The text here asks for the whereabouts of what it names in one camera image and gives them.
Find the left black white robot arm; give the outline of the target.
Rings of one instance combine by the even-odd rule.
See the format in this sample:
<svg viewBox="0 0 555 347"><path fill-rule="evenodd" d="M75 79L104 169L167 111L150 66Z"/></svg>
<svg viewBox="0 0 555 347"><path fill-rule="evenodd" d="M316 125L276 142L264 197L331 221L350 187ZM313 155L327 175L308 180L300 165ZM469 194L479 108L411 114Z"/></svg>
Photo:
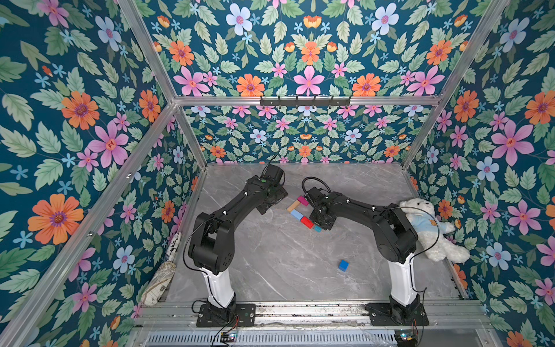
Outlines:
<svg viewBox="0 0 555 347"><path fill-rule="evenodd" d="M229 317L235 312L236 293L228 272L236 251L235 232L252 211L263 215L288 196L285 180L283 169L267 164L222 208L196 217L184 264L191 260L194 265L187 268L203 275L212 311Z"/></svg>

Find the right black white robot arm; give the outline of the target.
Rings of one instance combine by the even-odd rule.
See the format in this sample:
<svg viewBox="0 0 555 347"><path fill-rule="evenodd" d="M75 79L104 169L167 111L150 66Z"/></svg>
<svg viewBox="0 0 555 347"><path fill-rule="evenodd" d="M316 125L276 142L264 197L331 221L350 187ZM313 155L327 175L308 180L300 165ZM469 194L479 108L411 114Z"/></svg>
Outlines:
<svg viewBox="0 0 555 347"><path fill-rule="evenodd" d="M306 191L304 197L313 208L310 219L324 230L330 230L338 218L371 229L377 249L388 261L390 270L388 315L396 323L412 322L421 304L413 280L413 258L418 235L400 206L370 205L339 192L324 193L316 187Z"/></svg>

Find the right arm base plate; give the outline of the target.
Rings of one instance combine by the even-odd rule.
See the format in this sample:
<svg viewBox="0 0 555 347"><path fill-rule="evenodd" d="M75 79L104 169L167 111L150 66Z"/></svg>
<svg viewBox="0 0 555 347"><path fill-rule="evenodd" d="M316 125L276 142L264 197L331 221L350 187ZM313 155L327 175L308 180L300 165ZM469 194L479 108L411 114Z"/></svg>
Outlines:
<svg viewBox="0 0 555 347"><path fill-rule="evenodd" d="M405 308L393 307L390 303L368 303L364 309L373 326L429 326L429 318L422 304Z"/></svg>

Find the magenta rectangular block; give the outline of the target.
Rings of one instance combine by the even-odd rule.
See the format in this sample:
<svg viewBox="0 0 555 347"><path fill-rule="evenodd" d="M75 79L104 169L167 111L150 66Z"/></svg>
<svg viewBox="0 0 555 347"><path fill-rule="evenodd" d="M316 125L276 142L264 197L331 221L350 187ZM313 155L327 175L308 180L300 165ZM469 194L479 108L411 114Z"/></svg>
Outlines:
<svg viewBox="0 0 555 347"><path fill-rule="evenodd" d="M304 205L304 206L308 206L308 205L309 205L308 200L307 200L304 196L299 196L299 197L297 198L297 201L300 202L300 203L301 203L302 205Z"/></svg>

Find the red rectangular block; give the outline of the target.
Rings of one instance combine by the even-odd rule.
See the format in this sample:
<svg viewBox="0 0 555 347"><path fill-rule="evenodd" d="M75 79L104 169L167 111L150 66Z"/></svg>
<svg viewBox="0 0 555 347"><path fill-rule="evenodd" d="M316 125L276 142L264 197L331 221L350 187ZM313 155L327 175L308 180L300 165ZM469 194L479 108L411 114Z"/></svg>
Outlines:
<svg viewBox="0 0 555 347"><path fill-rule="evenodd" d="M307 228L313 228L314 227L314 223L311 220L309 220L307 217L302 217L301 222Z"/></svg>

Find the light blue block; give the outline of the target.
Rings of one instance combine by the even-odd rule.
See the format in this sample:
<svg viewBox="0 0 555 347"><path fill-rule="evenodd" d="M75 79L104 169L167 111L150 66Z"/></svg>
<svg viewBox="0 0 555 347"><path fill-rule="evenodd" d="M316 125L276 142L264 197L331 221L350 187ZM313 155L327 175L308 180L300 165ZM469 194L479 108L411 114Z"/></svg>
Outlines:
<svg viewBox="0 0 555 347"><path fill-rule="evenodd" d="M304 215L303 215L302 213L300 213L299 211L297 211L297 210L295 210L295 209L293 209L293 210L291 211L291 215L292 215L294 218L296 218L297 220L299 220L299 221L301 221L302 218L304 217Z"/></svg>

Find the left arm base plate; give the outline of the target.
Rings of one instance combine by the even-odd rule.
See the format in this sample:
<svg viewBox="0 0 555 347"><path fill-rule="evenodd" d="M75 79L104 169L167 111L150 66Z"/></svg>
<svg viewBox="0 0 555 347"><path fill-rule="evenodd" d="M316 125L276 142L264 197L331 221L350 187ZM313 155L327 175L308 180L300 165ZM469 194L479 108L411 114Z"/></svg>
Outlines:
<svg viewBox="0 0 555 347"><path fill-rule="evenodd" d="M235 304L231 309L218 308L210 303L199 309L198 328L252 327L256 318L255 304Z"/></svg>

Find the natural wood block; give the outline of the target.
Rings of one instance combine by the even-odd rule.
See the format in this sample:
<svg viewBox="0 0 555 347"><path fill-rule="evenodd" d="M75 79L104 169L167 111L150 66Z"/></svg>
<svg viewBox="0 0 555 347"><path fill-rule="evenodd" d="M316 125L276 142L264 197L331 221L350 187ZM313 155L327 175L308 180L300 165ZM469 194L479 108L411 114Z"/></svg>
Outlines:
<svg viewBox="0 0 555 347"><path fill-rule="evenodd" d="M298 200L295 200L288 208L287 211L289 213L291 213L293 210L295 210L301 203Z"/></svg>

